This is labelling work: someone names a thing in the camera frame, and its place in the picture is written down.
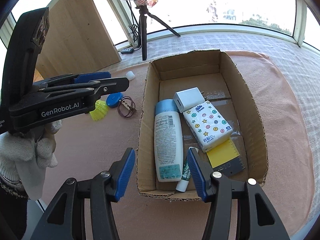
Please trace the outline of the left dark sleeve forearm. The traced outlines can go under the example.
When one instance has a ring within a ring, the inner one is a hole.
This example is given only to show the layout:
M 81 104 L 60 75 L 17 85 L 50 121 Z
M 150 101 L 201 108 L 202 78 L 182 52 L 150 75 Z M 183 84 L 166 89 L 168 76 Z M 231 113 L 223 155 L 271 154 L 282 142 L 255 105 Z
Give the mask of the left dark sleeve forearm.
M 1 239 L 22 239 L 27 229 L 28 196 L 22 183 L 1 175 Z

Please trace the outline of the left white gloved hand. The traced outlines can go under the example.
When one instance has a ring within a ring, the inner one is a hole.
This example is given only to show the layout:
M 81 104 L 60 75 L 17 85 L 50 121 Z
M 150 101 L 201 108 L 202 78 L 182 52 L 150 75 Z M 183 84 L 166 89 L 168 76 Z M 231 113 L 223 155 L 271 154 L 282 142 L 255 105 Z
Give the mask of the left white gloved hand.
M 1 134 L 1 181 L 11 192 L 31 200 L 42 197 L 46 168 L 57 166 L 55 134 L 61 127 L 58 120 L 35 129 L 41 131 L 38 141 L 34 132 Z

